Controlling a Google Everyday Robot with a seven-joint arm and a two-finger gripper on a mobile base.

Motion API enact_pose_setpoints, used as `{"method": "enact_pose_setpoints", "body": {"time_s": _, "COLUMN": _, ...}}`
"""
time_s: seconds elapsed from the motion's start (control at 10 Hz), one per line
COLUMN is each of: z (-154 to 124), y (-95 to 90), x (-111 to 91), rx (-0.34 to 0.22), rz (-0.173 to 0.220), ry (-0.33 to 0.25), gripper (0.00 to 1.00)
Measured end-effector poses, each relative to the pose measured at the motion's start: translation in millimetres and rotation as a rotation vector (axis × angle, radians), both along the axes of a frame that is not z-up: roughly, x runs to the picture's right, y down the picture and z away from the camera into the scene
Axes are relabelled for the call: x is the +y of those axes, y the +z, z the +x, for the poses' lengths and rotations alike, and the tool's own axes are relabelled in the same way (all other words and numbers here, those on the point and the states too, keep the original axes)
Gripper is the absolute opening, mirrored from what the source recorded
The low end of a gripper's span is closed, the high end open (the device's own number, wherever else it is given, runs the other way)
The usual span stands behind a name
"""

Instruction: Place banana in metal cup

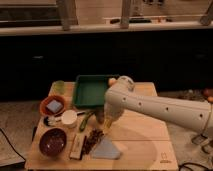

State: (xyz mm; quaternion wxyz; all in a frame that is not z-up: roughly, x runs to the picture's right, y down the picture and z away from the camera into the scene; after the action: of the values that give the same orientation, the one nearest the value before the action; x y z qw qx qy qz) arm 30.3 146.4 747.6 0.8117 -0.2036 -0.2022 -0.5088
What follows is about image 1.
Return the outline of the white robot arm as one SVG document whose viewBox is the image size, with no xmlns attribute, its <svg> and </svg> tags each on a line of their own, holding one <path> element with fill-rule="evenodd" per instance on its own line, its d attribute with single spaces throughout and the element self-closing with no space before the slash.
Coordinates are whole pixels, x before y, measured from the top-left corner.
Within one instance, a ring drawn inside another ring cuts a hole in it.
<svg viewBox="0 0 213 171">
<path fill-rule="evenodd" d="M 213 104 L 140 95 L 134 91 L 135 84 L 128 76 L 110 78 L 108 84 L 104 105 L 108 125 L 117 121 L 127 109 L 176 124 L 213 139 Z"/>
</svg>

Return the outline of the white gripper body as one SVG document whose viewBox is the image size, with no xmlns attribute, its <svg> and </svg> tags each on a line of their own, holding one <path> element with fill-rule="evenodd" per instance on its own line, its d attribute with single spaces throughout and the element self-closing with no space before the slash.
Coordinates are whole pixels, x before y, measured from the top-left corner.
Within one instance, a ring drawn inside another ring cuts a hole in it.
<svg viewBox="0 0 213 171">
<path fill-rule="evenodd" d="M 104 107 L 105 120 L 110 119 L 112 123 L 117 121 L 121 115 L 123 114 L 123 110 L 119 107 L 115 107 L 112 105 L 106 105 Z"/>
</svg>

